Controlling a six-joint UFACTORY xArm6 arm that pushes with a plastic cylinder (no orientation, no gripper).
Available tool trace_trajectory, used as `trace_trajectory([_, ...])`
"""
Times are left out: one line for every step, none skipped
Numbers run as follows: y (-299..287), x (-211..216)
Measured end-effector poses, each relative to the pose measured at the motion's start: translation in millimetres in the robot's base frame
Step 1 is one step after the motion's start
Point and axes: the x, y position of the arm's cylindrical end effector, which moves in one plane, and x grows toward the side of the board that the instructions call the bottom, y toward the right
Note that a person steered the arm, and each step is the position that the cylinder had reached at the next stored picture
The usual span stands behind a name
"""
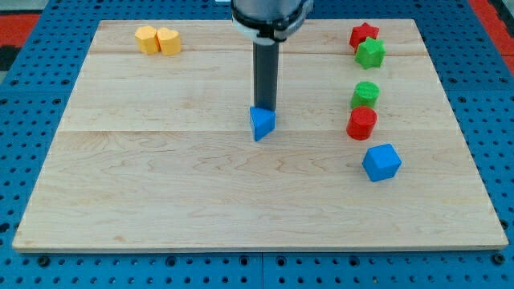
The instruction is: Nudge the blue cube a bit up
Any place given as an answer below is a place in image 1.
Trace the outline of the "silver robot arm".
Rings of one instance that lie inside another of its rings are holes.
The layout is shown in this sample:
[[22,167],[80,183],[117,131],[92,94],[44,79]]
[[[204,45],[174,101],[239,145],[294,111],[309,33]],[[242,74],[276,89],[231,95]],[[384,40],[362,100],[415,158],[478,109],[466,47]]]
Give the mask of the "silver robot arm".
[[231,0],[235,29],[263,46],[281,43],[304,24],[313,0]]

